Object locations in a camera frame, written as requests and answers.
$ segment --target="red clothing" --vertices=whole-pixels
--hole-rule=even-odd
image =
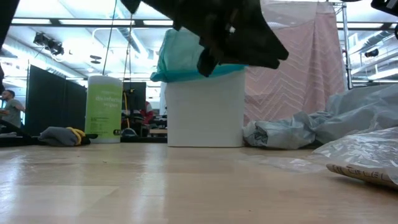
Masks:
[[[154,110],[147,101],[145,102],[146,110],[140,110],[141,115],[144,117],[144,124],[149,124],[149,121],[154,118]]]

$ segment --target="teal plastic bag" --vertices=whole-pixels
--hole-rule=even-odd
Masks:
[[[157,72],[153,73],[153,82],[184,82],[204,79],[197,70],[199,56],[203,47],[199,44],[199,37],[189,30],[166,32],[159,52]],[[244,65],[218,65],[209,78],[227,75],[244,69]]]

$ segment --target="pink backdrop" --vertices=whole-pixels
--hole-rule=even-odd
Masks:
[[[274,32],[290,55],[277,70],[247,68],[245,124],[324,110],[329,96],[344,91],[334,13],[317,13],[312,21]]]

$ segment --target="gray shirt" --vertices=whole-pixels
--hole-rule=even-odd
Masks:
[[[5,110],[9,111],[9,115],[3,115],[2,119],[8,123],[13,124],[15,127],[21,127],[21,111],[16,108],[16,106],[22,106],[21,103],[16,99],[11,99],[7,101]]]

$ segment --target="white box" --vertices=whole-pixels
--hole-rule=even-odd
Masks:
[[[168,145],[241,147],[244,71],[217,78],[168,83]]]

